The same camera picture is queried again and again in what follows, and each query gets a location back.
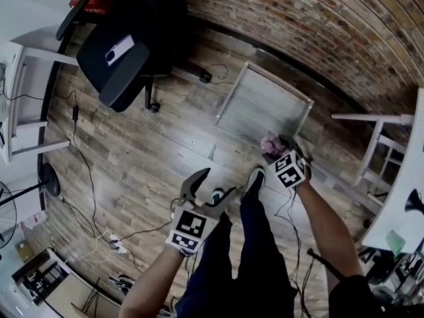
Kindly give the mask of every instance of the white device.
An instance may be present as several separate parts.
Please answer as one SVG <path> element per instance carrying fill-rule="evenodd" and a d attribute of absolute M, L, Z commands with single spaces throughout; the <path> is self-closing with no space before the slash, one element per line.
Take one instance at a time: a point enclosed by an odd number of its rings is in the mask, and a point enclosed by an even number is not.
<path fill-rule="evenodd" d="M 122 55 L 127 53 L 133 46 L 134 40 L 132 36 L 128 34 L 126 37 L 124 37 L 124 39 L 114 45 L 114 47 L 112 47 L 110 51 L 108 51 L 108 53 L 106 53 L 105 58 L 107 65 L 110 66 L 111 64 L 113 64 Z"/>
<path fill-rule="evenodd" d="M 278 159 L 268 167 L 285 188 L 295 187 L 306 179 L 305 164 L 295 150 Z"/>

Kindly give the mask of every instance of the phone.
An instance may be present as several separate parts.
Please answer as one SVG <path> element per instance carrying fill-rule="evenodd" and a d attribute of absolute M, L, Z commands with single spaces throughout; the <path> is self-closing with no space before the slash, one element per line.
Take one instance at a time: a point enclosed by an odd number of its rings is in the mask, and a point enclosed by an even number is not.
<path fill-rule="evenodd" d="M 108 53 L 106 53 L 105 58 L 107 65 L 110 66 L 111 64 L 113 64 L 122 55 L 127 53 L 133 46 L 134 40 L 132 36 L 128 34 L 126 37 L 124 37 L 124 39 L 114 45 L 114 47 L 112 47 L 110 51 L 108 51 Z"/>

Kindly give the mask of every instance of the chair armrest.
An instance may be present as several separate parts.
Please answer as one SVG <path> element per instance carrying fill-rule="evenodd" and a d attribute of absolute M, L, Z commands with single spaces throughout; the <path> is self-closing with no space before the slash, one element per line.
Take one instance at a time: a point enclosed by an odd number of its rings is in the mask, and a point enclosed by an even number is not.
<path fill-rule="evenodd" d="M 89 0 L 79 0 L 78 3 L 72 7 L 71 11 L 66 15 L 62 24 L 56 32 L 56 39 L 61 40 L 69 29 L 69 26 L 74 24 L 81 13 L 84 12 L 84 7 L 89 3 Z"/>
<path fill-rule="evenodd" d="M 125 93 L 134 78 L 139 75 L 149 55 L 150 51 L 146 45 L 143 42 L 137 42 L 119 63 L 119 66 L 101 90 L 99 95 L 100 102 L 107 107 L 111 107 Z"/>

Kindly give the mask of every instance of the electrical cord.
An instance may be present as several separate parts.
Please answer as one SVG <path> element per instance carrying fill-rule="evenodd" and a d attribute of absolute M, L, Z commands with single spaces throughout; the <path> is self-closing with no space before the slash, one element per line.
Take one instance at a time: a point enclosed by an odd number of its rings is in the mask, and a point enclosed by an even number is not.
<path fill-rule="evenodd" d="M 305 273 L 305 277 L 303 279 L 302 285 L 301 287 L 299 286 L 298 283 L 298 275 L 299 275 L 299 267 L 300 267 L 300 251 L 302 248 L 302 243 L 301 243 L 301 239 L 299 237 L 299 231 L 297 229 L 297 227 L 294 225 L 293 222 L 293 206 L 294 206 L 294 201 L 297 195 L 297 188 L 295 188 L 294 194 L 292 194 L 292 191 L 289 189 L 290 192 L 290 198 L 288 201 L 286 201 L 275 213 L 276 217 L 282 218 L 285 221 L 287 221 L 292 227 L 293 230 L 295 232 L 296 235 L 296 243 L 297 243 L 297 261 L 296 261 L 296 266 L 293 269 L 293 271 L 291 272 L 291 274 L 289 275 L 289 280 L 294 284 L 294 286 L 296 287 L 297 291 L 299 292 L 299 296 L 300 296 L 300 306 L 301 306 L 301 310 L 302 310 L 302 314 L 301 314 L 301 318 L 304 317 L 304 315 L 306 315 L 307 318 L 313 318 L 313 316 L 310 314 L 309 310 L 306 307 L 305 304 L 305 289 L 306 289 L 306 285 L 307 282 L 309 280 L 309 277 L 311 275 L 312 272 L 312 267 L 313 267 L 313 259 L 311 261 L 311 264 L 309 265 L 306 273 Z M 289 206 L 289 208 L 287 209 L 287 214 L 288 214 L 288 219 L 278 215 L 278 213 L 291 201 L 291 204 Z"/>
<path fill-rule="evenodd" d="M 90 238 L 95 238 L 95 231 L 93 228 L 93 225 L 90 223 L 89 219 L 75 206 L 73 206 L 71 203 L 69 203 L 64 197 L 62 198 L 62 201 L 68 206 L 68 209 L 70 210 L 70 212 L 72 213 L 72 215 L 74 215 L 75 220 L 77 221 L 78 225 L 81 227 L 81 230 L 83 230 L 87 236 L 89 236 Z M 81 217 L 83 217 L 84 221 L 88 224 L 90 231 L 87 230 L 80 222 L 80 220 L 78 220 L 75 211 L 77 211 L 79 213 L 79 215 Z"/>
<path fill-rule="evenodd" d="M 225 75 L 223 77 L 221 77 L 221 78 L 219 76 L 217 76 L 217 78 L 219 80 L 224 80 L 224 79 L 226 79 L 228 77 L 229 70 L 228 70 L 228 67 L 226 67 L 226 65 L 224 65 L 224 64 L 213 64 L 213 65 L 210 65 L 210 66 L 205 67 L 204 69 L 207 70 L 208 68 L 211 68 L 211 67 L 214 67 L 214 66 L 222 66 L 222 67 L 225 68 L 225 71 L 226 71 Z M 219 81 L 219 82 L 210 81 L 209 83 L 212 83 L 213 85 L 220 85 L 221 83 L 227 83 L 229 85 L 232 85 L 232 84 L 234 84 L 234 82 L 235 81 L 233 81 L 233 82 L 229 82 L 229 81 Z"/>
<path fill-rule="evenodd" d="M 99 236 L 95 239 L 95 248 L 94 248 L 94 250 L 92 250 L 91 252 L 88 252 L 87 254 L 84 254 L 82 257 L 79 257 L 79 258 L 68 258 L 68 259 L 64 262 L 64 264 L 66 264 L 66 263 L 67 263 L 67 262 L 69 262 L 69 261 L 72 261 L 72 262 L 79 262 L 80 260 L 86 259 L 86 258 L 87 258 L 87 256 L 89 256 L 90 254 L 93 254 L 95 251 L 97 251 L 97 243 L 98 243 L 99 239 L 100 239 L 101 237 L 103 237 L 106 233 L 109 233 L 110 235 L 112 234 L 112 232 L 111 232 L 111 231 L 105 231 L 104 233 L 102 233 L 101 235 L 99 235 Z"/>
<path fill-rule="evenodd" d="M 169 225 L 170 223 L 172 223 L 172 221 L 168 221 L 167 223 L 163 224 L 162 226 L 159 226 L 155 229 L 150 229 L 150 230 L 143 230 L 143 231 L 137 231 L 137 232 L 133 232 L 130 235 L 127 235 L 119 240 L 111 240 L 111 242 L 113 243 L 117 243 L 117 242 L 121 242 L 122 240 L 125 240 L 129 237 L 132 237 L 133 235 L 139 235 L 140 233 L 149 233 L 149 232 L 154 232 L 154 231 L 159 231 L 161 229 L 163 229 L 165 226 Z"/>
<path fill-rule="evenodd" d="M 7 66 L 5 67 L 5 70 L 4 70 L 4 74 L 3 74 L 3 79 L 2 79 L 2 82 L 3 82 L 3 90 L 1 91 L 1 93 L 0 93 L 0 96 L 2 96 L 2 95 L 4 95 L 5 96 L 5 98 L 7 99 L 7 100 L 9 100 L 9 101 L 13 101 L 13 100 L 16 100 L 16 99 L 19 99 L 19 98 L 22 98 L 22 97 L 28 97 L 28 98 L 30 98 L 30 99 L 34 99 L 34 100 L 42 100 L 42 101 L 44 101 L 44 98 L 37 98 L 37 97 L 33 97 L 33 96 L 31 96 L 31 95 L 28 95 L 28 94 L 21 94 L 21 95 L 18 95 L 17 97 L 14 97 L 14 98 L 9 98 L 9 97 L 7 97 L 7 95 L 6 95 L 6 93 L 5 93 L 5 86 L 6 86 L 6 69 L 7 69 Z M 66 97 L 61 97 L 61 96 L 59 96 L 59 95 L 53 95 L 52 96 L 52 98 L 59 98 L 59 99 L 69 99 L 70 97 L 71 97 L 71 95 L 73 94 L 73 93 L 75 93 L 76 94 L 76 92 L 77 91 L 75 91 L 75 90 L 73 90 L 68 96 L 66 96 Z"/>
<path fill-rule="evenodd" d="M 74 119 L 74 133 L 72 134 L 72 141 L 74 142 L 75 148 L 79 152 L 79 155 L 81 156 L 82 160 L 84 161 L 84 164 L 87 166 L 87 169 L 88 169 L 88 176 L 90 178 L 91 193 L 93 195 L 93 204 L 94 204 L 94 210 L 93 210 L 93 215 L 91 217 L 91 221 L 93 221 L 93 225 L 94 225 L 95 229 L 97 230 L 97 232 L 101 233 L 99 227 L 97 226 L 97 223 L 95 222 L 95 215 L 96 215 L 96 212 L 97 212 L 97 202 L 96 202 L 96 198 L 95 198 L 95 190 L 94 190 L 93 176 L 91 175 L 91 168 L 90 168 L 90 165 L 88 164 L 87 159 L 85 158 L 85 156 L 81 152 L 80 148 L 78 147 L 77 142 L 75 141 L 75 134 L 76 134 L 76 131 L 77 131 L 77 120 L 78 120 L 78 101 L 77 101 L 77 93 L 76 92 L 74 94 L 74 97 L 75 97 L 74 110 L 76 109 L 76 115 L 74 115 L 75 113 L 73 113 L 73 116 L 72 116 L 73 119 Z M 105 242 L 107 242 L 108 244 L 110 244 L 110 241 L 108 241 L 105 237 L 103 237 L 103 240 Z"/>

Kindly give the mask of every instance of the fan base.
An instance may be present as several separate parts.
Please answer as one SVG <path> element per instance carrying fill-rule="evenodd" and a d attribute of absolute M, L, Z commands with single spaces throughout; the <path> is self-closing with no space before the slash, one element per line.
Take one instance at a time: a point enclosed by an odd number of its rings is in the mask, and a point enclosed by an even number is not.
<path fill-rule="evenodd" d="M 60 194 L 60 183 L 58 175 L 54 171 L 54 168 L 49 163 L 43 164 L 41 167 L 40 173 L 41 180 L 46 180 L 47 184 L 44 185 L 44 188 L 47 189 L 47 192 L 52 197 L 58 197 Z"/>

